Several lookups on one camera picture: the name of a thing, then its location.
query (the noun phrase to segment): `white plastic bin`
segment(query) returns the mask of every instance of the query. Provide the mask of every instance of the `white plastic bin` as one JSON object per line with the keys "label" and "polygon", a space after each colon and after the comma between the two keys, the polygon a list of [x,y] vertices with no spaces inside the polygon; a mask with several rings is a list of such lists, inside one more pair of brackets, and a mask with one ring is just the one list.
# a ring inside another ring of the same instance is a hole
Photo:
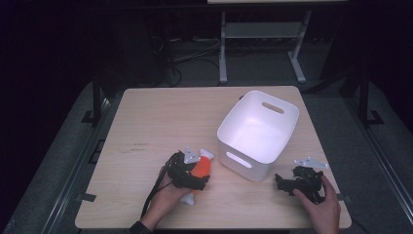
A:
{"label": "white plastic bin", "polygon": [[288,143],[298,108],[259,91],[247,93],[218,129],[219,161],[252,181],[266,178]]}

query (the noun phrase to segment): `bin handle cutout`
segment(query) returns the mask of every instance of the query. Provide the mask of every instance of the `bin handle cutout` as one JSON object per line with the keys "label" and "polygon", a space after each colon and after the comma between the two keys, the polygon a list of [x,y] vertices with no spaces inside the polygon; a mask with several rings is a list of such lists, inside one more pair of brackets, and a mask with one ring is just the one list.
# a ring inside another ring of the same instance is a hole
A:
{"label": "bin handle cutout", "polygon": [[278,108],[278,107],[276,107],[276,106],[274,106],[274,105],[272,105],[272,104],[270,104],[270,103],[268,103],[268,102],[262,102],[262,105],[263,105],[264,107],[272,110],[272,111],[275,111],[275,112],[279,113],[279,114],[284,114],[283,109]]}
{"label": "bin handle cutout", "polygon": [[230,153],[230,152],[227,152],[227,156],[228,156],[230,159],[232,159],[232,160],[234,160],[234,161],[237,161],[238,163],[240,163],[241,165],[243,165],[244,167],[246,167],[246,168],[248,168],[248,169],[251,169],[251,168],[252,168],[252,166],[251,166],[246,160],[241,159],[240,157],[238,157],[238,156],[235,155],[235,154],[232,154],[232,153]]}

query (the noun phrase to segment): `sleeve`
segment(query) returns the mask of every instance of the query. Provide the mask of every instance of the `sleeve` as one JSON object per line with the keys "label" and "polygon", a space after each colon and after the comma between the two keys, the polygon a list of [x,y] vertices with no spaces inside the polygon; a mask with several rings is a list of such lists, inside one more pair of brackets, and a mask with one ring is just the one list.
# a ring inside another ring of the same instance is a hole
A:
{"label": "sleeve", "polygon": [[143,225],[140,221],[136,222],[129,230],[129,234],[152,234],[151,230],[149,230],[145,225]]}

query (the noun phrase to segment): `human hand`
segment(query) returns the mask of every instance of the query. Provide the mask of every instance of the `human hand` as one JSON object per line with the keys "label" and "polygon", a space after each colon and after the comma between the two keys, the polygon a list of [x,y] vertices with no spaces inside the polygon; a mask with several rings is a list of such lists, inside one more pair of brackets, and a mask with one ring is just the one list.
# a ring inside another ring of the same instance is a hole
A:
{"label": "human hand", "polygon": [[321,181],[325,190],[325,200],[318,205],[312,203],[298,189],[294,189],[293,193],[300,199],[318,234],[337,234],[339,233],[341,207],[337,200],[336,191],[327,177],[322,175]]}
{"label": "human hand", "polygon": [[171,183],[168,173],[165,174],[158,189],[160,190],[152,198],[148,211],[140,219],[140,222],[151,231],[155,229],[167,213],[173,210],[179,199],[192,191],[190,188],[175,187]]}

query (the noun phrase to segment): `dark background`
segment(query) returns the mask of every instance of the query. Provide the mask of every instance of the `dark background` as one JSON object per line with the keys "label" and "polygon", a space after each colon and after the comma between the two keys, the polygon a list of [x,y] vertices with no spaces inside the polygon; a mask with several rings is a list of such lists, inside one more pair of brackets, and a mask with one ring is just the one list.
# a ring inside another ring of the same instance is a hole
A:
{"label": "dark background", "polygon": [[[154,28],[146,30],[146,14],[100,18],[79,8],[80,3],[101,2],[0,1],[0,230],[19,203],[76,97],[96,74],[106,71],[102,86],[109,96],[125,87],[152,86],[162,81],[162,62],[149,49],[147,33],[153,33]],[[321,78],[327,79],[349,66],[366,71],[413,131],[413,21],[409,1],[351,2],[359,4],[342,18]],[[192,19],[191,13],[167,18],[171,22],[170,33],[183,38],[191,38],[192,34],[216,35],[219,15],[203,14],[205,20],[201,21]],[[316,12],[312,20],[329,17],[327,12]],[[139,24],[131,27],[132,21]],[[199,23],[210,23],[210,27],[203,27],[210,31],[199,31]],[[307,37],[328,40],[332,35],[324,34],[325,28],[323,23],[311,24]],[[125,39],[129,30],[135,29],[138,33],[133,36],[140,42],[124,50],[126,44],[131,44]],[[139,74],[154,79],[134,80]]]}

